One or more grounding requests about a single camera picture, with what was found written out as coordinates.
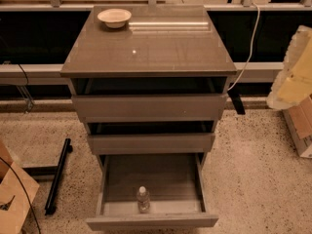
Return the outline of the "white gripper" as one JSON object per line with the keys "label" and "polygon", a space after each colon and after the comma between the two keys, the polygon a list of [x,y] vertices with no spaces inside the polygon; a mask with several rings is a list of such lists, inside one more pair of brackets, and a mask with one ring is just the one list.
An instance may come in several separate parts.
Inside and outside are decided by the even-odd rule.
{"label": "white gripper", "polygon": [[312,94],[312,28],[301,25],[287,48],[283,69],[266,99],[270,108],[288,109]]}

